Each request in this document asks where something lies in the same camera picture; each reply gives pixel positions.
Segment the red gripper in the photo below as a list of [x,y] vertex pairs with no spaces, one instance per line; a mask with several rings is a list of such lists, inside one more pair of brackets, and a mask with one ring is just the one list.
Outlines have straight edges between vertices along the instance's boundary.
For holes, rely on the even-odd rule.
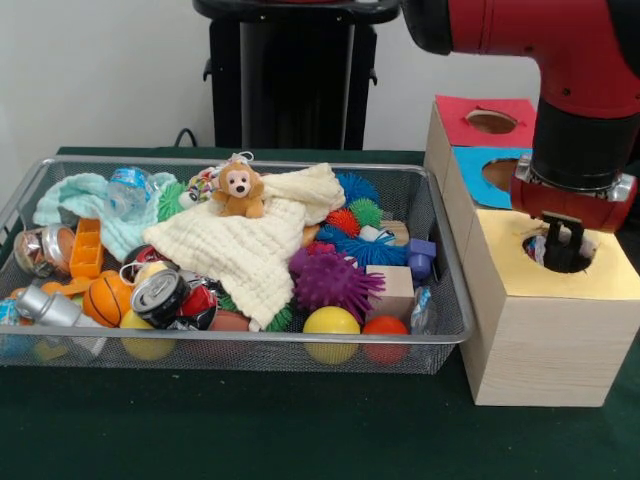
[[[631,181],[623,200],[587,195],[556,189],[544,184],[511,182],[512,209],[532,218],[546,217],[568,220],[570,238],[566,245],[566,270],[578,272],[585,268],[585,256],[580,253],[584,229],[615,233],[623,225],[636,198],[638,184]],[[552,221],[546,234],[544,266],[553,271],[565,270],[564,244],[560,241],[561,222]]]

